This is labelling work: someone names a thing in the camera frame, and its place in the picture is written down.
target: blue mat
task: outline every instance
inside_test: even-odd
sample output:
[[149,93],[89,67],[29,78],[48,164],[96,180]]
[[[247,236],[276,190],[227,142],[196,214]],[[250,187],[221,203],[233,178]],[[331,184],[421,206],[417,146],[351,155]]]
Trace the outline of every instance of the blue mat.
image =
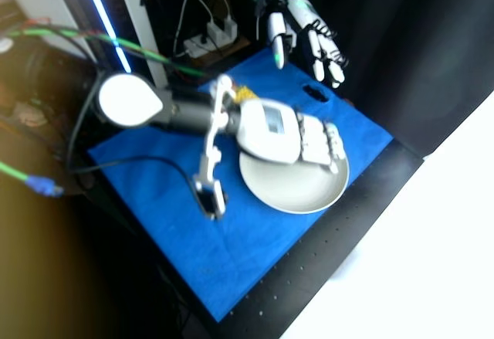
[[[391,141],[389,133],[325,89],[328,102],[302,91],[324,88],[295,66],[277,70],[269,49],[228,72],[260,97],[297,106],[335,122],[350,162],[350,183]],[[96,162],[139,154],[160,155],[192,176],[198,171],[203,139],[146,127],[124,131],[93,148]],[[158,162],[122,164],[104,174],[120,197],[175,266],[211,315],[220,321],[323,214],[290,215],[260,202],[245,186],[233,139],[219,137],[223,159],[215,176],[229,203],[225,218],[210,222],[194,203],[188,186],[173,169]]]

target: white robotic hand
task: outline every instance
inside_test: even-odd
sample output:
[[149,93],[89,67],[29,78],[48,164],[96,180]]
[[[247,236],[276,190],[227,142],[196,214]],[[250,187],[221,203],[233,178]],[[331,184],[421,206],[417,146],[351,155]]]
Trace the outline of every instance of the white robotic hand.
[[323,81],[328,75],[337,88],[345,80],[347,61],[333,37],[309,0],[278,0],[268,18],[268,38],[278,69],[286,65],[292,49],[301,46],[314,79]]

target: white floor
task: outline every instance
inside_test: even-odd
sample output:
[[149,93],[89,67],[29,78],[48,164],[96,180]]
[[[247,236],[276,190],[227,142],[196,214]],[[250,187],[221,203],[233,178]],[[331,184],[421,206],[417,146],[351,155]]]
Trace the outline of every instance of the white floor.
[[282,339],[494,338],[494,93],[432,154]]

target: black fabric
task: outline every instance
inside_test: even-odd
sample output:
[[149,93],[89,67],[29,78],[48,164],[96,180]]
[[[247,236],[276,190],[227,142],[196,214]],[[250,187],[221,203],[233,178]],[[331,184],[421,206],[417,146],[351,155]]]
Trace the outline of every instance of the black fabric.
[[494,0],[311,0],[350,60],[337,90],[430,154],[494,89]]

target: blue led light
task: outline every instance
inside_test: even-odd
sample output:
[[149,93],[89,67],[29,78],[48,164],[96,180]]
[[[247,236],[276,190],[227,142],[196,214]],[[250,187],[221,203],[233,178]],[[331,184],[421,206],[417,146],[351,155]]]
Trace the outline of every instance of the blue led light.
[[125,69],[126,73],[131,73],[132,69],[130,68],[129,62],[127,60],[127,57],[125,56],[124,51],[118,46],[118,43],[116,41],[117,34],[115,33],[113,26],[111,25],[110,18],[108,17],[107,11],[105,10],[103,3],[101,2],[101,0],[93,0],[93,3],[94,6],[96,7],[96,10],[98,11],[98,14],[100,15],[101,21],[103,21],[103,25],[105,26],[108,35],[110,36],[111,39],[115,40],[114,42],[115,50],[117,51],[118,58],[120,59],[123,68]]

